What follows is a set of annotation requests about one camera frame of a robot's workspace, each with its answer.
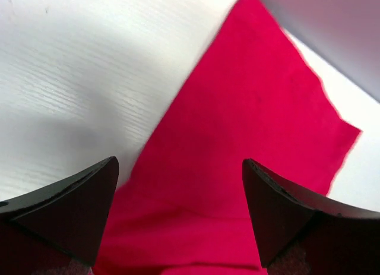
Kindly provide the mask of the red t shirt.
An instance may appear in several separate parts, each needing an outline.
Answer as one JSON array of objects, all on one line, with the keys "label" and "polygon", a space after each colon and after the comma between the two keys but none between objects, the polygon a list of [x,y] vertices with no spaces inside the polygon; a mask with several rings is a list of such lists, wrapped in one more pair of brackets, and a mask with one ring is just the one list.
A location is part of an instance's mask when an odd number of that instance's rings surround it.
[{"label": "red t shirt", "polygon": [[113,199],[95,274],[264,274],[242,181],[326,195],[360,131],[260,0],[237,0]]}]

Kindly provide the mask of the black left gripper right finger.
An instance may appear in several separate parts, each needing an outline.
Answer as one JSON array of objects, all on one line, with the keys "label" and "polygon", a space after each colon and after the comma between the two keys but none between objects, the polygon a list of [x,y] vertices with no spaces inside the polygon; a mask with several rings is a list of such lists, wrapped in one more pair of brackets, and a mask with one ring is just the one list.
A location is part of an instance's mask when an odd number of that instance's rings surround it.
[{"label": "black left gripper right finger", "polygon": [[263,268],[379,268],[379,213],[284,179],[252,159],[243,186]]}]

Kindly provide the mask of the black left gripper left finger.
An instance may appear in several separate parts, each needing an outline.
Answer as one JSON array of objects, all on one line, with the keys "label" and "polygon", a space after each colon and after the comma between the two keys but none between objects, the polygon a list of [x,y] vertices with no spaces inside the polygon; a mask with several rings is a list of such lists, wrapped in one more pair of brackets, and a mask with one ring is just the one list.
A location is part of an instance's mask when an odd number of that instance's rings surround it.
[{"label": "black left gripper left finger", "polygon": [[94,266],[119,162],[108,157],[75,175],[1,201],[1,267]]}]

